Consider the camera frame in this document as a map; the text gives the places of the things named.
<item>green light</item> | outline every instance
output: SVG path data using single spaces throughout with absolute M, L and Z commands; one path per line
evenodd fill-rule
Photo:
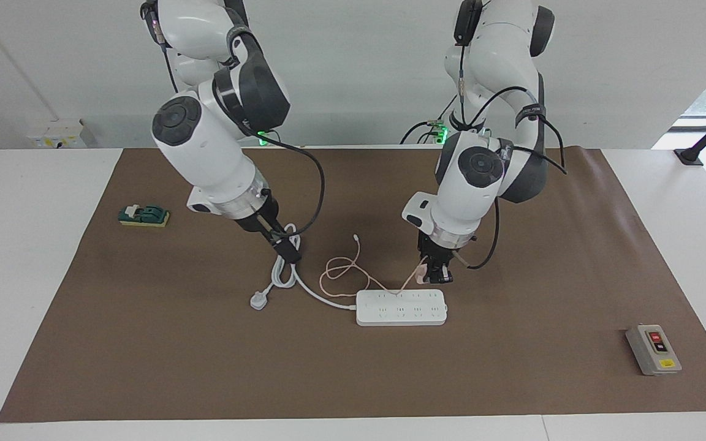
M 440 136 L 437 137 L 438 143 L 446 143 L 446 140 L 447 140 L 448 137 L 449 137 L 449 130 L 448 130 L 448 127 L 443 126 L 443 127 L 442 127 L 442 130 L 443 130 L 443 131 L 442 131 L 442 133 L 440 133 Z

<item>white power strip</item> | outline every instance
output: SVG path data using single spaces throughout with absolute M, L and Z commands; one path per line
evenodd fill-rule
M 362 290 L 355 296 L 355 320 L 361 326 L 439 326 L 446 322 L 440 290 Z

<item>power outlet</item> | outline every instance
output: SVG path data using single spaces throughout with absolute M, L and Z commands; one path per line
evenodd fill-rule
M 446 322 L 446 301 L 440 290 L 384 290 L 356 293 L 356 322 L 361 326 L 439 326 Z
M 29 130 L 27 137 L 34 148 L 89 148 L 96 145 L 89 129 L 73 120 L 36 126 Z

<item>gray control box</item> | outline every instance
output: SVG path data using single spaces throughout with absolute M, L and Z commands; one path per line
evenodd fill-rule
M 625 332 L 636 362 L 645 375 L 677 374 L 683 370 L 664 330 L 658 325 L 638 325 Z

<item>power plug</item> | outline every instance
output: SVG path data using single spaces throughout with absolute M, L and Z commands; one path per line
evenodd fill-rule
M 252 298 L 249 299 L 249 306 L 253 307 L 255 310 L 260 311 L 261 309 L 266 307 L 267 302 L 268 298 L 266 297 L 266 293 L 255 291 L 255 294 L 252 294 Z

